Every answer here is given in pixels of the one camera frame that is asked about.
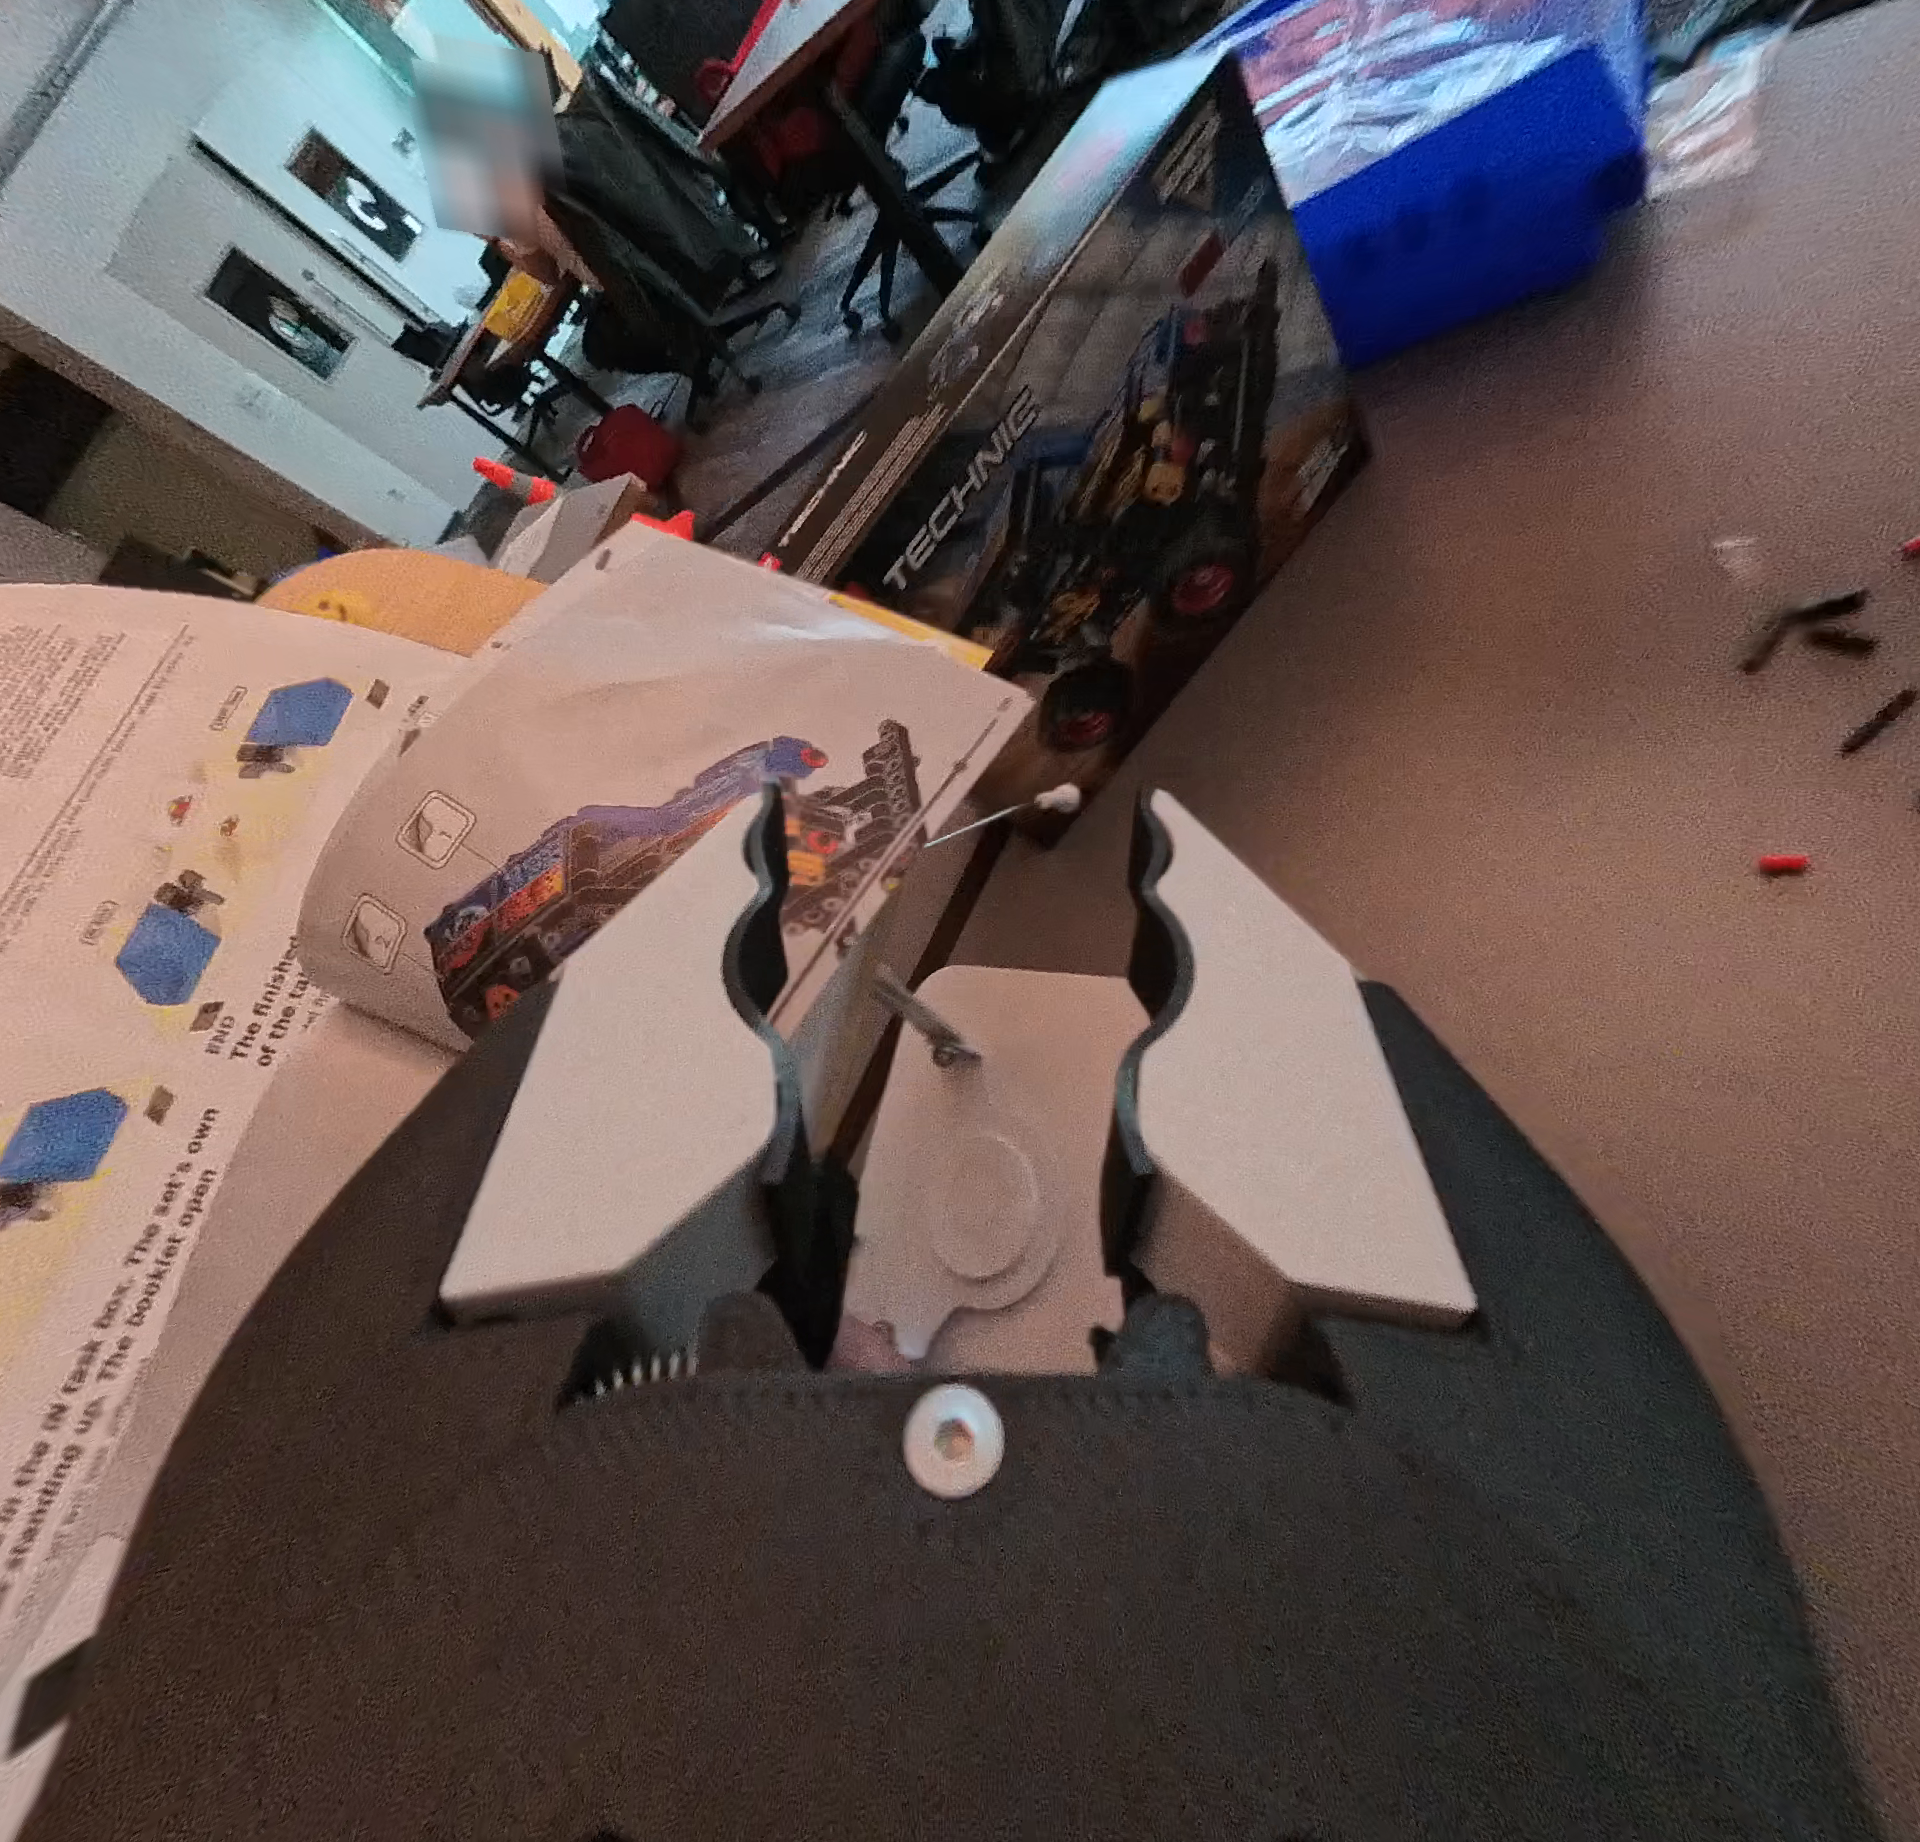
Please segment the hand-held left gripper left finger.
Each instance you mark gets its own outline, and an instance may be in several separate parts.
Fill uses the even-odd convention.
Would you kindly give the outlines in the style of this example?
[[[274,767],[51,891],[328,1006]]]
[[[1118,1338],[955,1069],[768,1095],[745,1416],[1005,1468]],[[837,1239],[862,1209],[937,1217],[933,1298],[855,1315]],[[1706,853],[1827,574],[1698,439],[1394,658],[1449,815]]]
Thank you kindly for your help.
[[[644,1355],[771,1290],[833,1348],[851,1191],[810,1141],[788,991],[784,791],[726,809],[487,1041],[529,1052],[436,1290],[453,1326],[583,1313]]]

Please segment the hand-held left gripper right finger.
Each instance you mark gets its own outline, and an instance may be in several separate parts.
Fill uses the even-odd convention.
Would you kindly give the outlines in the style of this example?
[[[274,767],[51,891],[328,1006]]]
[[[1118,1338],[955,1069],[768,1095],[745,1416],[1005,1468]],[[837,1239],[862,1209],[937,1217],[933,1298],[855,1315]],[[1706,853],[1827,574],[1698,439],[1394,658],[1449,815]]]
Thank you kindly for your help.
[[[1108,1265],[1186,1300],[1237,1372],[1308,1319],[1455,1333],[1479,1300],[1356,967],[1170,791],[1137,800],[1102,1170]]]

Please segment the instruction booklet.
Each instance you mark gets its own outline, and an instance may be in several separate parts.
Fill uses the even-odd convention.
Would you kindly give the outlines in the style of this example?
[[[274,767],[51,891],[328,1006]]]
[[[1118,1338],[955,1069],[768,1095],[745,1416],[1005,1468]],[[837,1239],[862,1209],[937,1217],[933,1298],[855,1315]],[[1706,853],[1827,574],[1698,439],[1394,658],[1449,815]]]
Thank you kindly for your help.
[[[475,641],[4,587],[4,1683],[77,1590],[161,1329],[329,1003],[436,1057],[779,783],[812,1004],[1030,714],[978,647],[641,522]]]

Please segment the grey desk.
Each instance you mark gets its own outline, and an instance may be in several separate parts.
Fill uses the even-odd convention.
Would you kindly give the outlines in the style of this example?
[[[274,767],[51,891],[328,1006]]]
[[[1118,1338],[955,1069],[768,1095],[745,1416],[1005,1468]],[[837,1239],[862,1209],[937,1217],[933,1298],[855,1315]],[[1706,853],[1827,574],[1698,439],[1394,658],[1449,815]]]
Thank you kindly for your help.
[[[1373,371],[1358,483],[959,947],[1116,967],[1168,786],[1709,1317],[1855,1622],[1915,1612],[1915,716],[1837,751],[1915,684],[1915,110],[1915,0],[1789,34],[1746,176]],[[1874,655],[1739,675],[1860,587]]]

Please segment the white book stand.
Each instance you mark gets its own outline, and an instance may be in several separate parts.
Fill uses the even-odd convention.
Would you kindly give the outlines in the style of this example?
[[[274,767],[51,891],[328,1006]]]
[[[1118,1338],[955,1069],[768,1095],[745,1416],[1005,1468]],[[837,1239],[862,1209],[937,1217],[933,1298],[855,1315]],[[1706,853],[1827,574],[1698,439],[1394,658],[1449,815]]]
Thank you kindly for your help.
[[[1102,1101],[1044,1096],[1069,987],[1082,1052],[1137,1016],[1091,979],[885,959],[895,889],[951,853],[946,822],[1029,710],[963,650],[828,590],[639,529],[534,596],[404,723],[328,839],[300,961],[344,1004],[468,1067],[451,1151],[400,1154],[402,1192],[448,1176],[449,1252],[529,1052],[487,1041],[728,807],[784,791],[788,991],[808,1141],[851,1191],[839,1321],[908,1360],[949,1321],[974,1367],[1083,1371],[1114,1328],[1092,1157]],[[449,1252],[429,1258],[429,1302]]]

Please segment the red tote bag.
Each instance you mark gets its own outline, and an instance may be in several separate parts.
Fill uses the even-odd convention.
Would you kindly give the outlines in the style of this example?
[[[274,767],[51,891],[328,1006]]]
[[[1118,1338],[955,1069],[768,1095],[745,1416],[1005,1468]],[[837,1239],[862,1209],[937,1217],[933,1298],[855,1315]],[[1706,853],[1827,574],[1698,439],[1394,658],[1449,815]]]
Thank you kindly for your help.
[[[612,406],[576,437],[573,469],[586,483],[630,480],[648,495],[663,495],[686,454],[686,439],[639,405]]]

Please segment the monster truck toy box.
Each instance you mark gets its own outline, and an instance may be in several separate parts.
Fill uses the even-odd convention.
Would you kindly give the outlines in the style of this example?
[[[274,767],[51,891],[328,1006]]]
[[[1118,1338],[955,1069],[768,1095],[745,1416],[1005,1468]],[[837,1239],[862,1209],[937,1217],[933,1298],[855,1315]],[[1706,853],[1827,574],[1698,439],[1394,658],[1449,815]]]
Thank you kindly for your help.
[[[1091,798],[1368,460],[1231,53],[1106,84],[767,547],[987,654]]]

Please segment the black office chair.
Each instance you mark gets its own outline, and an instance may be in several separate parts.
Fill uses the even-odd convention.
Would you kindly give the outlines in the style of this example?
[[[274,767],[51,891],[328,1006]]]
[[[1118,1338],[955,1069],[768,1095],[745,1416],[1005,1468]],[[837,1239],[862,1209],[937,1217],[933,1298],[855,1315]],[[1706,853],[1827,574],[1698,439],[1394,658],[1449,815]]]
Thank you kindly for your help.
[[[544,212],[592,287],[584,359],[608,373],[677,377],[698,412],[728,377],[750,392],[734,336],[797,299],[777,292],[753,231],[706,161],[626,95],[586,75],[556,115],[561,176]]]

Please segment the blue storage bin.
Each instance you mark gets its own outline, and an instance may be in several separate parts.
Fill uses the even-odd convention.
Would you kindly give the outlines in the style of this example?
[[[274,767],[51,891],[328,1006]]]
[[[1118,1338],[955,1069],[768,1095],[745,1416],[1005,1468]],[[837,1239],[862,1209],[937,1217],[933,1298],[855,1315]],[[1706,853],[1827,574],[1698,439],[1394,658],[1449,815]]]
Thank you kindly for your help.
[[[1203,47],[1231,53],[1225,30],[1259,2],[1219,23]],[[1605,176],[1523,180],[1467,168],[1461,136],[1439,149],[1434,173],[1386,168],[1305,204],[1285,198],[1347,366],[1378,364],[1581,279],[1612,220],[1645,190],[1645,159]]]

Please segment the clear plastic bag bundle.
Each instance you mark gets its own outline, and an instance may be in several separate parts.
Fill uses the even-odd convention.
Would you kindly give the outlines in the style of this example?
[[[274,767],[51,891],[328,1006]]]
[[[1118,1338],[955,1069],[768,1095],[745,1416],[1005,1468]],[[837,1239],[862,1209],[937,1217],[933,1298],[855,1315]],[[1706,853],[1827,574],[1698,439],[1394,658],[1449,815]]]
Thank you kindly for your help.
[[[1645,0],[1261,0],[1230,30],[1291,204],[1365,176],[1639,166]]]

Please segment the small clear plastic bag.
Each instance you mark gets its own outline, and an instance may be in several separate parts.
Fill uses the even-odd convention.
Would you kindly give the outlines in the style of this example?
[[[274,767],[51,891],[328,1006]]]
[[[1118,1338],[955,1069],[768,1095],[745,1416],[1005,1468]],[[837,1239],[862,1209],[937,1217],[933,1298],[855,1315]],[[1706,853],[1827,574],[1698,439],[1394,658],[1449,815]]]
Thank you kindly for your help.
[[[1725,34],[1649,91],[1645,198],[1732,182],[1756,164],[1761,91],[1784,27]]]

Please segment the wooden table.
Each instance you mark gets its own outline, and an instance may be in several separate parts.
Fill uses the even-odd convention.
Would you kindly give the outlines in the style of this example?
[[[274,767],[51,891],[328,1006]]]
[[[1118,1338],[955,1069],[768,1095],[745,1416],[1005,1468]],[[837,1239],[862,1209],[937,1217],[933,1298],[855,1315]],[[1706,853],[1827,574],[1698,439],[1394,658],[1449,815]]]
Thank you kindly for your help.
[[[739,138],[758,113],[827,60],[879,4],[880,0],[773,0],[771,16],[734,60],[730,82],[701,129],[698,146],[716,155]]]

